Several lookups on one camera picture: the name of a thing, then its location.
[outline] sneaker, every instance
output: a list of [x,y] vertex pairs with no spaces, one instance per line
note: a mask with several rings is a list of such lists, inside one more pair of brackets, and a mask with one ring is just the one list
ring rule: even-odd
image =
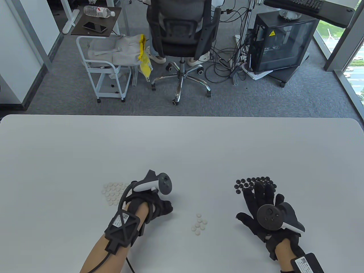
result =
[[201,63],[207,62],[209,60],[210,60],[210,51],[203,54],[197,61],[195,61],[193,58],[190,58],[187,61],[187,64],[189,66],[195,66],[196,64],[201,64]]
[[162,58],[162,57],[160,57],[160,56],[152,56],[151,54],[150,54],[150,49],[149,49],[149,46],[147,46],[147,48],[145,49],[145,52],[146,52],[146,54],[148,54],[148,57],[149,57],[149,59],[151,59],[151,60],[153,60],[153,61],[155,61],[156,63],[158,63],[158,64],[164,64],[164,63],[166,63],[166,58]]

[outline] white wall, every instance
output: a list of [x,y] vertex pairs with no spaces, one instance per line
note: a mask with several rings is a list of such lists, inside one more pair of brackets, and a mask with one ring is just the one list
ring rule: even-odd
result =
[[[45,51],[49,53],[58,37],[59,30],[47,1],[21,1]],[[0,25],[0,74],[18,100],[22,102],[42,65],[33,53],[5,0],[0,0]]]

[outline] warning sticker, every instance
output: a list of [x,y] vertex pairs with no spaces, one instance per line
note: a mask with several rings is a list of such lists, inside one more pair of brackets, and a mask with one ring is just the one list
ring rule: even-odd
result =
[[313,273],[313,270],[311,269],[311,266],[308,264],[305,257],[295,260],[295,263],[297,264],[301,273]]

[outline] water bottle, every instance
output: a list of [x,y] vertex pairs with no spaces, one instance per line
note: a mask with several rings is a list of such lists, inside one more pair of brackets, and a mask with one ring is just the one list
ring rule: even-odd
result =
[[109,18],[110,16],[114,17],[115,12],[110,11],[108,8],[103,7],[95,7],[95,6],[85,6],[83,8],[83,12],[92,17],[101,17],[101,18]]

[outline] black mesh chair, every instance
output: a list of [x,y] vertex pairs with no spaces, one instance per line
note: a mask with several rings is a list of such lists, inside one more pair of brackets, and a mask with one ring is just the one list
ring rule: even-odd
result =
[[147,9],[147,21],[151,28],[153,38],[153,47],[159,56],[180,57],[179,66],[175,62],[167,65],[166,70],[171,71],[172,68],[177,70],[175,74],[155,78],[152,81],[152,90],[156,90],[155,82],[177,77],[179,83],[177,91],[172,103],[177,105],[181,97],[182,83],[185,79],[193,80],[204,85],[207,89],[206,96],[211,97],[211,89],[208,84],[201,79],[189,75],[197,70],[198,74],[203,74],[203,66],[195,65],[189,69],[185,69],[184,58],[193,57],[198,60],[201,55],[208,52],[213,41],[216,39],[217,28],[219,26],[221,9],[216,8],[214,17],[211,19],[211,0],[206,0],[203,8],[202,29],[196,32],[198,22],[193,20],[184,20],[183,18],[165,18],[163,19],[164,27],[159,24],[159,3],[158,0],[151,0],[151,5]]

